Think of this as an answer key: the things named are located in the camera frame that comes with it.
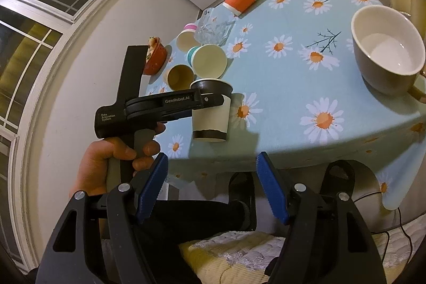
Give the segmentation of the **person's left hand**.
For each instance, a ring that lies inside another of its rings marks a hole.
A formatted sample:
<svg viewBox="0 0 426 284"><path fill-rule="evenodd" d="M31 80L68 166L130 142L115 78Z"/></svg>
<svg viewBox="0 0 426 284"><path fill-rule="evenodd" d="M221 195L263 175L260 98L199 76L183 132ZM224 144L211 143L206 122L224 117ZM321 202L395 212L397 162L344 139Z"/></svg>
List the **person's left hand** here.
<svg viewBox="0 0 426 284"><path fill-rule="evenodd" d="M137 172L149 169L154 162L154 156L159 152L160 145L155 140L150 140L142 146L140 156L117 137L92 142L81 159L76 180L69 190L69 198L81 190L89 196L105 194L108 161L111 158L131 162L132 174L135 176Z"/></svg>

